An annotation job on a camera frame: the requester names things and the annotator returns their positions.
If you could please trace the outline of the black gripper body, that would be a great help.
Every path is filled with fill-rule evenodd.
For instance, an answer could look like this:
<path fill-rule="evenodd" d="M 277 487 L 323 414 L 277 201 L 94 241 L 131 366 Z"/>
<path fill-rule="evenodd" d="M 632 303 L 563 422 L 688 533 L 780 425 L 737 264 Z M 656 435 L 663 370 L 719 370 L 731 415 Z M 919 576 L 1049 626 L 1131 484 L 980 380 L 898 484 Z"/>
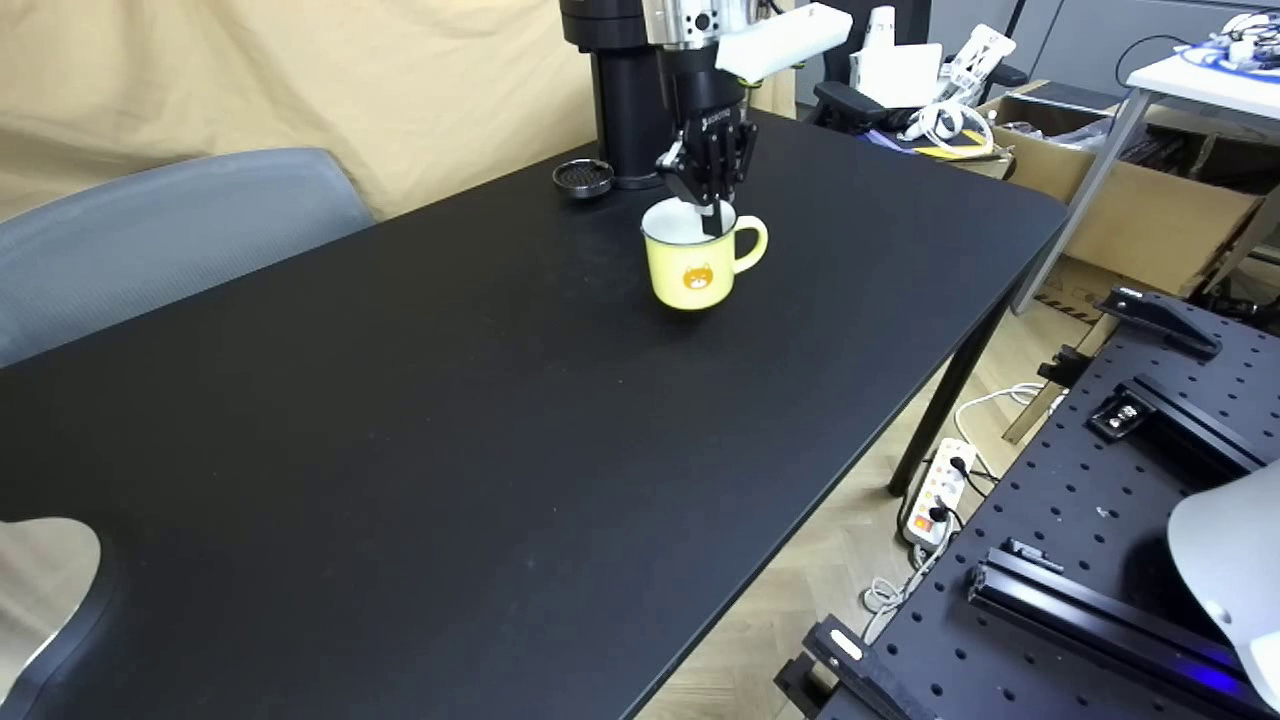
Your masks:
<path fill-rule="evenodd" d="M 674 134 L 744 134 L 746 85 L 716 63 L 711 47 L 663 53 L 663 106 Z"/>

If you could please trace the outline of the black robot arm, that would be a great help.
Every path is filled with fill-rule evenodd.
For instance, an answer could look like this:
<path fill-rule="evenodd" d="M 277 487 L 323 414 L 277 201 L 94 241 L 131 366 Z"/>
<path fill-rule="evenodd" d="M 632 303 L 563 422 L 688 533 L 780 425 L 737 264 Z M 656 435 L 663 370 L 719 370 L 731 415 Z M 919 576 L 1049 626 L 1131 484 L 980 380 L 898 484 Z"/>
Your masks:
<path fill-rule="evenodd" d="M 727 233 L 757 148 L 746 85 L 716 53 L 751 25 L 757 0 L 558 0 L 590 63 L 598 164 L 620 187 L 666 175 L 707 238 Z"/>

